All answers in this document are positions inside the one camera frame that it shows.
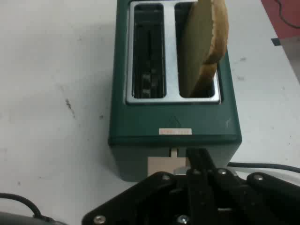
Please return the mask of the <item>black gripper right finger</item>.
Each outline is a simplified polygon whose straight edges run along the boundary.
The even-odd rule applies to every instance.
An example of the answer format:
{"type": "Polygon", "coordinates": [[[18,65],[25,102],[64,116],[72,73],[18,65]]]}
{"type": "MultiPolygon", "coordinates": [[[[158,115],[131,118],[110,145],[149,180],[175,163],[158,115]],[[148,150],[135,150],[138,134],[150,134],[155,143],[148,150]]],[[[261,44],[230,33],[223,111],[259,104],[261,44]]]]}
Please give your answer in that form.
{"type": "Polygon", "coordinates": [[[255,172],[245,180],[217,168],[206,149],[197,151],[199,225],[298,225],[300,188],[255,172]]]}

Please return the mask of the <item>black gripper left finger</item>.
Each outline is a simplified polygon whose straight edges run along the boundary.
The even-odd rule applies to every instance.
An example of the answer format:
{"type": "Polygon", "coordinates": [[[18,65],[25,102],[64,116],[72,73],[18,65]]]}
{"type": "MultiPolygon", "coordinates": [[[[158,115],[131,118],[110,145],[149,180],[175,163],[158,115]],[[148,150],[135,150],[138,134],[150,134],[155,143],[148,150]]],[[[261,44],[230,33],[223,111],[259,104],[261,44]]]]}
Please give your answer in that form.
{"type": "Polygon", "coordinates": [[[185,175],[156,172],[87,213],[83,225],[211,225],[211,158],[206,149],[187,149],[185,175]]]}

